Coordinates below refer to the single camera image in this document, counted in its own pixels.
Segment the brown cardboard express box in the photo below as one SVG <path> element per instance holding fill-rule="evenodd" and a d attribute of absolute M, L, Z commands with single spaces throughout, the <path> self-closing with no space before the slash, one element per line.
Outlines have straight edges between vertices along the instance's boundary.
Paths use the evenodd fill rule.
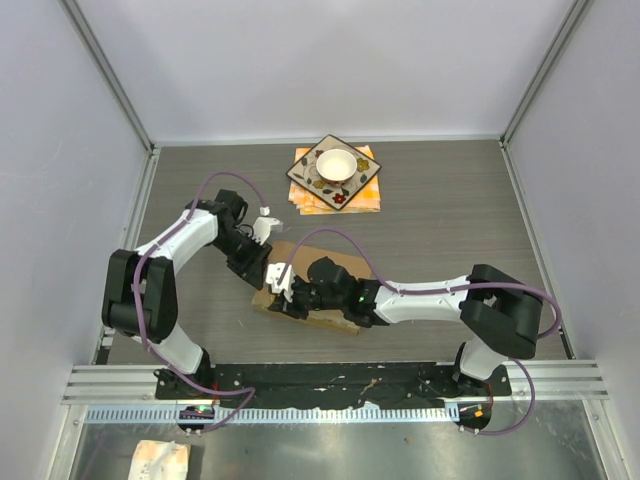
<path fill-rule="evenodd" d="M 269 256 L 270 263 L 285 262 L 293 250 L 295 244 L 286 241 L 276 241 Z M 293 270 L 296 275 L 307 280 L 307 270 L 311 263 L 320 258 L 328 257 L 334 263 L 344 267 L 352 276 L 356 278 L 372 279 L 373 274 L 365 260 L 359 256 L 345 253 L 324 250 L 311 246 L 301 246 L 293 259 Z M 270 315 L 287 321 L 294 321 L 294 318 L 283 313 L 270 311 L 268 307 L 273 303 L 275 297 L 269 293 L 267 288 L 257 291 L 252 299 L 252 306 L 258 312 Z M 344 334 L 358 335 L 361 328 L 356 324 L 346 320 L 339 310 L 334 311 L 311 311 L 306 319 L 297 319 L 298 323 L 309 326 L 335 330 Z"/>

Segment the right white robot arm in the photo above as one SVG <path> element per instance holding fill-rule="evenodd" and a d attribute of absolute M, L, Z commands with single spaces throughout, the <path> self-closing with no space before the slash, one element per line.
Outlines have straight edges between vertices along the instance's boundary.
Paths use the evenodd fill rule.
<path fill-rule="evenodd" d="M 294 319 L 314 311 L 338 311 L 359 327 L 408 321 L 447 321 L 466 326 L 471 340 L 458 350 L 451 371 L 465 395 L 486 388 L 507 359 L 529 360 L 536 353 L 542 300 L 527 286 L 489 265 L 442 282 L 383 282 L 357 278 L 328 257 L 314 261 L 306 277 L 286 263 L 268 266 L 265 284 L 271 310 Z"/>

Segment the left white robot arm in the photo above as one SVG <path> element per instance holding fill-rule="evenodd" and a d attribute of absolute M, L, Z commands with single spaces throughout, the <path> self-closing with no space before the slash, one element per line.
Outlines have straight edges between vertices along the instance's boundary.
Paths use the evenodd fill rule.
<path fill-rule="evenodd" d="M 213 246 L 230 271 L 257 290 L 263 287 L 270 234 L 282 222 L 267 207 L 249 230 L 248 204 L 235 191 L 220 190 L 213 200 L 188 205 L 176 222 L 135 250 L 109 258 L 102 322 L 138 342 L 180 371 L 179 388 L 190 398 L 205 397 L 213 385 L 210 357 L 178 323 L 176 275 L 202 248 Z"/>

